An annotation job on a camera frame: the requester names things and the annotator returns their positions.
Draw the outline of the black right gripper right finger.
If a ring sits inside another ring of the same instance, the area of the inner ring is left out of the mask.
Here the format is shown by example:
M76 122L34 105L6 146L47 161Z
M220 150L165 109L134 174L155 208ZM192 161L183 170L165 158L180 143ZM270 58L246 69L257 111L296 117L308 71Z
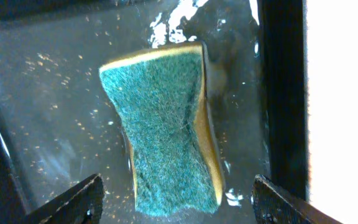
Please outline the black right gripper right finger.
M341 224L260 174L255 176L250 200L257 223Z

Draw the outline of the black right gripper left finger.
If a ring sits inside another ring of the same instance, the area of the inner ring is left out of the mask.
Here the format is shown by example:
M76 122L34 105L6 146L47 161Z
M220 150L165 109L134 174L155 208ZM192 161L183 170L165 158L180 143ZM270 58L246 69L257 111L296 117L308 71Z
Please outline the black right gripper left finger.
M99 224L104 184L93 174L23 218L30 224Z

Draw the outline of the green and yellow sponge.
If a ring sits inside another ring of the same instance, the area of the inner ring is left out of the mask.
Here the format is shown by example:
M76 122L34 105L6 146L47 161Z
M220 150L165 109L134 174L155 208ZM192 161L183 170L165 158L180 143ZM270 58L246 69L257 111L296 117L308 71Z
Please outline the green and yellow sponge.
M224 193L202 42L144 49L99 68L129 151L135 209L216 212Z

